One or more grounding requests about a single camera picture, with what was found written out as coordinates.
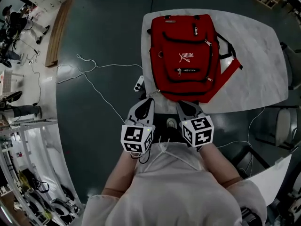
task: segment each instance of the wooden board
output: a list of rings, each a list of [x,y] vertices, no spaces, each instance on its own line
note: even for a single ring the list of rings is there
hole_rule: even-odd
[[[47,57],[46,57],[46,67],[57,65],[58,61],[58,51],[60,49],[61,40],[66,25],[66,18],[68,16],[70,7],[73,0],[67,0],[64,2],[56,16],[55,24],[50,36],[50,41],[48,45]]]
[[[6,210],[10,215],[17,221],[19,225],[22,226],[31,226],[29,219],[25,216],[24,212],[21,210],[14,210],[14,199],[15,195],[13,192],[10,192],[2,197],[0,197],[0,200],[4,204]]]

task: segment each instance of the marker cube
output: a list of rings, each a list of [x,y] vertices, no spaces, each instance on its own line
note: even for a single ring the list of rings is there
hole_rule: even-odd
[[[214,125],[209,115],[182,122],[182,135],[192,147],[212,143]]]
[[[153,141],[153,128],[123,125],[121,130],[121,144],[129,153],[144,154]]]

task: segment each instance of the black shoe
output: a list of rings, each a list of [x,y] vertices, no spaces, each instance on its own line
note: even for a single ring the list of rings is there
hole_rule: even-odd
[[[46,30],[43,32],[44,35],[46,35],[46,33],[48,32],[49,28],[50,28],[50,25],[48,25],[48,26],[45,28]]]
[[[39,37],[39,39],[36,41],[37,44],[40,44],[42,41],[42,37]]]
[[[41,106],[38,106],[39,108],[39,112],[37,114],[34,114],[34,117],[38,120],[41,120],[42,119],[42,109],[41,109]]]

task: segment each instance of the backpack zipper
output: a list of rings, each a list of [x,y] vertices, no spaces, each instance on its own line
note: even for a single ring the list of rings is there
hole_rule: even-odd
[[[193,41],[193,40],[181,40],[181,39],[173,39],[170,38],[166,35],[165,32],[162,32],[163,37],[170,42],[176,42],[176,43],[188,43],[188,44],[202,44],[205,43],[207,40],[198,40],[198,41]]]
[[[212,55],[212,46],[209,46],[209,54]],[[182,80],[182,81],[175,81],[173,79],[171,79],[169,76],[167,76],[167,78],[173,82],[173,83],[180,83],[180,82],[205,82],[206,80],[209,80],[209,81],[213,81],[213,79],[209,78],[209,71],[210,71],[210,68],[211,68],[211,59],[212,59],[212,56],[209,56],[209,66],[208,66],[208,69],[207,69],[207,72],[206,72],[206,75],[203,77],[203,79],[201,80]],[[182,73],[186,73],[186,72],[189,72],[189,71],[185,71],[186,69],[189,69],[189,68],[176,68],[174,69],[175,71],[178,72],[178,76],[180,77]]]
[[[193,42],[193,41],[189,41],[189,40],[177,40],[177,39],[172,39],[172,38],[169,38],[165,32],[162,32],[162,35],[163,37],[165,37],[167,40],[169,41],[173,41],[173,42],[180,42],[180,43],[192,43],[192,44],[200,44],[200,43],[203,43],[205,41],[207,41],[207,39],[203,40],[203,41],[196,41],[196,42]],[[212,50],[211,50],[212,46],[209,45],[209,51],[210,53],[212,54]],[[211,63],[211,57],[212,56],[209,56],[209,68],[207,70],[207,76],[204,80],[207,79],[208,77],[208,74],[209,74],[209,69],[210,69],[210,63]],[[154,70],[153,70],[153,63],[152,63],[152,60],[150,59],[150,64],[151,64],[151,72],[152,72],[152,75],[153,75],[153,78],[154,78],[154,82],[155,82],[155,86],[157,88],[157,92],[161,92],[161,93],[166,93],[166,94],[171,94],[171,95],[178,95],[178,96],[200,96],[200,95],[205,95],[208,91],[206,92],[187,92],[187,93],[176,93],[176,92],[170,92],[170,91],[163,91],[163,90],[159,90],[158,89],[158,85],[157,85],[157,82],[156,82],[156,79],[155,79],[155,74],[154,74]]]
[[[181,76],[181,73],[196,73],[199,72],[200,69],[199,68],[177,68],[174,69],[174,71],[178,72],[178,76]]]
[[[210,43],[209,41],[207,41],[207,39],[205,39],[205,43],[208,44],[210,47],[212,46],[212,43]]]
[[[198,34],[198,27],[196,26],[195,23],[192,24],[192,29],[193,29],[194,36],[197,36],[197,34]]]

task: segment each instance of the white cable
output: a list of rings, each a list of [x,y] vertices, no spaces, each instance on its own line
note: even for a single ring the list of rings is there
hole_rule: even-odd
[[[77,70],[80,72],[80,74],[77,75],[77,76],[75,76],[75,77],[71,77],[71,78],[68,78],[68,79],[66,79],[66,80],[57,82],[56,84],[60,84],[60,83],[69,81],[69,80],[71,80],[71,79],[75,79],[75,78],[77,78],[77,77],[80,77],[81,75],[84,75],[85,78],[87,79],[87,81],[93,86],[94,90],[95,90],[98,94],[100,94],[101,97],[103,98],[103,100],[104,100],[106,103],[108,103],[108,104],[112,107],[112,109],[115,111],[115,113],[120,117],[120,119],[121,119],[121,120],[123,121],[123,123],[125,124],[125,121],[122,119],[121,115],[116,111],[116,109],[114,108],[114,106],[113,106],[111,103],[109,103],[109,102],[103,97],[102,93],[100,93],[100,92],[95,88],[94,84],[88,79],[86,73],[93,71],[95,68],[104,68],[104,67],[113,66],[113,65],[115,65],[115,66],[122,66],[122,67],[130,67],[130,66],[138,66],[138,67],[140,67],[140,68],[142,68],[142,67],[141,67],[140,65],[136,65],[136,64],[134,64],[134,65],[117,65],[117,64],[111,64],[111,65],[97,66],[97,63],[96,63],[95,60],[93,60],[93,59],[84,59],[84,58],[82,58],[82,57],[81,57],[80,55],[78,55],[78,54],[76,55],[76,57],[79,58],[79,59],[81,59],[81,60],[84,60],[84,61],[86,61],[86,62],[87,62],[87,61],[92,61],[92,62],[95,64],[94,68],[91,69],[91,70],[87,70],[87,71],[82,72],[79,68],[73,67],[72,65],[60,65],[60,66],[58,66],[57,68],[59,68],[59,67],[61,67],[61,66],[70,66],[70,67],[72,67],[72,68],[74,68],[74,69],[77,69]]]
[[[239,168],[238,170],[242,170],[246,174],[246,170],[243,168]]]
[[[218,146],[217,148],[221,148],[221,147],[230,145],[230,144],[235,143],[235,142],[236,142],[236,143],[247,142],[247,143],[249,144],[249,146],[250,146],[251,148],[253,148],[252,145],[251,145],[251,143],[250,143],[250,141],[249,141],[250,127],[251,127],[253,121],[254,121],[258,116],[261,115],[261,113],[264,111],[264,109],[265,109],[265,107],[263,108],[263,110],[262,110],[257,116],[255,116],[255,117],[253,118],[253,120],[251,120],[251,123],[250,123],[250,125],[249,125],[249,129],[248,129],[248,137],[247,137],[247,141],[232,141],[232,142],[230,142],[230,143],[228,143],[228,144],[226,144],[226,145]],[[251,176],[251,174],[252,174],[252,169],[253,169],[253,155],[252,155],[252,158],[251,158],[251,160],[250,160],[250,162],[249,162],[249,164],[248,164],[248,166],[247,166],[247,168],[246,168],[246,171],[248,170],[248,168],[249,168],[249,166],[250,166],[250,163],[251,163],[251,172],[250,172],[250,176]]]

